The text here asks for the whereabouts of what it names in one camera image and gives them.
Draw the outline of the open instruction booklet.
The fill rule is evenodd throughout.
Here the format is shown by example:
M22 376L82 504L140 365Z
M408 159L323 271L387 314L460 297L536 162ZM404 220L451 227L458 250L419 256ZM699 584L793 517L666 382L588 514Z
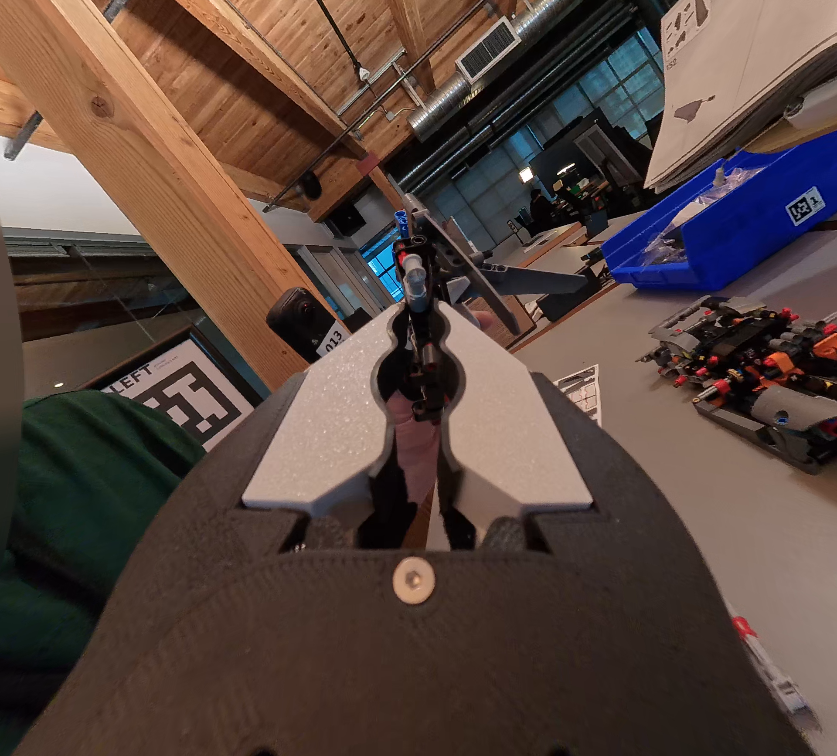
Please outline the open instruction booklet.
M664 113L645 181L657 192L835 80L835 0L678 0L661 35Z

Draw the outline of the small black lego subassembly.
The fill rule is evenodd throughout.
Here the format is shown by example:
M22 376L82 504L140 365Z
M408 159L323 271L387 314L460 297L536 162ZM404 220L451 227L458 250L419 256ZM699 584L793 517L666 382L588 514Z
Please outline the small black lego subassembly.
M508 267L490 262L487 251L476 251L455 239L411 195L397 214L403 234L392 246L396 275L403 288L408 357L399 383L412 401L418 422L439 424L459 383L454 361L442 349L444 328L439 305L481 298L496 320L514 337L521 334L517 316L505 297L519 294L572 295L587 283L576 273Z

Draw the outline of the clear plastic bag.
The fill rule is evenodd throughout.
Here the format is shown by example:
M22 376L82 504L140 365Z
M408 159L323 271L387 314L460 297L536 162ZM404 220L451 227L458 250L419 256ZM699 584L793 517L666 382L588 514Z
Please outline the clear plastic bag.
M643 249L640 264L643 267L686 263L687 255L683 238L684 221L672 221Z

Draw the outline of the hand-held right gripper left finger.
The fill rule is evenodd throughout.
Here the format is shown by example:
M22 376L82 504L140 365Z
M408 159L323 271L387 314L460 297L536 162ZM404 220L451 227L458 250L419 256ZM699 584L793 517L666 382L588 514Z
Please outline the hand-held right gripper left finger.
M399 361L407 322L392 305L353 334L330 326L243 492L246 509L333 518L364 549L402 547L417 505L378 379Z

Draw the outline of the white book stand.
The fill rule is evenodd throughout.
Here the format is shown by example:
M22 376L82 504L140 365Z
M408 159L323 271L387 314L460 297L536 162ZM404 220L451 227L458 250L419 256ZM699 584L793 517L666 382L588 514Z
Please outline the white book stand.
M801 103L786 109L780 120L743 147L753 154L773 154L836 130L835 80L811 90Z

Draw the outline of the lego sticker sheet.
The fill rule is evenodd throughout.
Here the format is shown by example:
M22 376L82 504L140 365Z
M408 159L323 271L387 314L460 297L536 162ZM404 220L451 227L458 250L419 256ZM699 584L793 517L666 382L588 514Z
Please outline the lego sticker sheet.
M599 365L592 364L565 375L552 384L580 408L599 427L602 426L602 399L599 386Z

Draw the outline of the large lego car chassis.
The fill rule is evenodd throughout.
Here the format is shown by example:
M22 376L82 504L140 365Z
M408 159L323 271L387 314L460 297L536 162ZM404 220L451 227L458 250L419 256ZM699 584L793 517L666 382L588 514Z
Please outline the large lego car chassis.
M696 411L810 475L835 462L835 313L802 320L744 297L706 295L650 330L653 363Z

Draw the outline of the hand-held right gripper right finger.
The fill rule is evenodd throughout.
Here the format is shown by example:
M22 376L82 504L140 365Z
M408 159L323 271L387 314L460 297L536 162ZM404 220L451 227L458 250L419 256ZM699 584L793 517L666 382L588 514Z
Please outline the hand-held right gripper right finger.
M585 512L592 494L527 367L446 302L441 349L455 389L440 430L440 524L428 547L473 549L501 518Z

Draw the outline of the green sweater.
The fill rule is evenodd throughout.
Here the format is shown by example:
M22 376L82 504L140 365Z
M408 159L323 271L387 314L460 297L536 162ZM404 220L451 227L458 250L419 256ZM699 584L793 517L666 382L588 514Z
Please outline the green sweater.
M119 395L24 402L2 557L2 754L68 677L135 547L205 454L167 414Z

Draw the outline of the blue parts bin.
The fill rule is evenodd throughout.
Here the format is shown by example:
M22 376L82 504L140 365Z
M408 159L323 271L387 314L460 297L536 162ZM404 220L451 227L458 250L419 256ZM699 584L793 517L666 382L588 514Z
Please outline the blue parts bin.
M722 166L757 170L717 203L685 222L684 255L651 263L646 247ZM639 289L718 291L836 212L836 139L826 134L773 154L720 159L602 244L613 279Z

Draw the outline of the silver ventilation duct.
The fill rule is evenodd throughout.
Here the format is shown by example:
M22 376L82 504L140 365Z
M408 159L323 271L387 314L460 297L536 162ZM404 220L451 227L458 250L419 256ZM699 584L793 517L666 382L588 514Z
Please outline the silver ventilation duct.
M513 18L501 17L455 60L455 70L409 116L413 137L427 141L473 98L528 53L544 57L560 38L592 22L594 9L611 0L524 0Z

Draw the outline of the black tray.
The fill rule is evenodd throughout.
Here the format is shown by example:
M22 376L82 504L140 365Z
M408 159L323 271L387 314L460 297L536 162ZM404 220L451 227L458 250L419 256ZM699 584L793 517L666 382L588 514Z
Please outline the black tray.
M549 322L558 322L600 291L615 284L608 271L596 274L591 268L578 272L585 279L583 287L572 293L544 295L537 300L541 315Z

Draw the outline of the person's left hand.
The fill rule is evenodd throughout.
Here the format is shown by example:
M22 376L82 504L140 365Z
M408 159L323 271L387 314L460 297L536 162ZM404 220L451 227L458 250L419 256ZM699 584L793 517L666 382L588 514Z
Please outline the person's left hand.
M382 370L382 397L394 428L395 465L386 483L392 509L419 506L438 480L439 427L413 415L415 388L404 384L412 350L399 346Z

